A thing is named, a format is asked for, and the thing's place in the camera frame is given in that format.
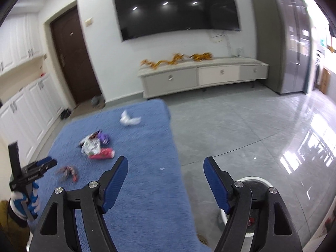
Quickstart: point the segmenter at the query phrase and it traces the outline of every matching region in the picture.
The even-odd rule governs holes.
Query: door handle
[[[15,111],[17,111],[17,106],[16,106],[15,101],[13,102],[13,107],[14,107]]]
[[[59,58],[60,58],[60,60],[61,60],[61,64],[62,64],[62,66],[65,67],[64,55],[61,54],[61,55],[59,56]]]

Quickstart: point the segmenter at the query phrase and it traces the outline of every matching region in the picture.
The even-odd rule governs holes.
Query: red package
[[[100,149],[100,153],[97,155],[90,155],[90,159],[112,159],[115,151],[111,148]]]

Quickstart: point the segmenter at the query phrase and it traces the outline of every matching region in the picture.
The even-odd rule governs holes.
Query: white cabinet
[[[29,92],[28,97],[31,99],[31,105],[34,111],[36,111],[36,117],[43,123],[47,129],[56,120],[55,115],[49,108],[48,101],[45,95],[41,92],[41,82],[37,80],[27,87]]]
[[[46,133],[46,128],[43,128],[36,118],[36,112],[31,108],[25,89],[17,93],[11,101],[15,109],[14,115],[21,124],[24,124],[27,135],[32,141],[40,143]]]
[[[0,26],[0,75],[43,55],[37,14],[8,16]]]
[[[52,113],[59,116],[63,111],[63,105],[50,75],[45,75],[41,78],[41,87],[41,93],[47,100]]]
[[[0,75],[15,65],[13,56],[14,33],[12,19],[6,19],[0,27]]]
[[[30,57],[30,52],[27,44],[27,32],[26,32],[26,15],[18,15],[11,19],[13,22],[12,29],[15,30],[14,34],[14,50],[16,51],[17,64],[21,64],[27,61]]]
[[[21,122],[20,116],[17,117],[16,115],[12,102],[6,102],[0,110],[0,128],[8,144],[17,141],[20,164],[23,167],[28,164],[28,161],[32,157],[36,144],[25,132],[25,122]]]
[[[214,58],[139,70],[144,93],[152,98],[197,88],[266,79],[269,65],[251,58]]]
[[[30,161],[62,110],[48,74],[23,88],[0,108],[0,135],[7,143],[18,142],[21,166]]]
[[[30,51],[30,56],[42,55],[42,48],[40,42],[39,23],[36,14],[27,14],[27,45]]]
[[[198,73],[201,86],[237,81],[239,80],[239,65],[200,67]]]

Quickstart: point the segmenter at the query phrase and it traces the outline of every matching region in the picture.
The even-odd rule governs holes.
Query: blue gripper pad
[[[111,181],[104,190],[104,203],[101,208],[105,213],[114,206],[121,186],[123,185],[126,178],[127,172],[128,160],[124,157],[114,175],[112,176]]]
[[[210,163],[209,158],[204,160],[203,170],[212,193],[216,199],[217,205],[219,208],[224,210],[226,214],[230,213],[231,208],[227,200],[227,189],[225,188],[215,168]]]

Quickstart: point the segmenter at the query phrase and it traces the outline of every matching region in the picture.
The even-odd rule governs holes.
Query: drawer
[[[239,66],[200,67],[198,73],[201,86],[239,80]]]
[[[196,68],[170,71],[143,78],[146,95],[160,96],[197,86]]]
[[[266,79],[268,65],[243,65],[240,66],[239,80],[258,80]]]

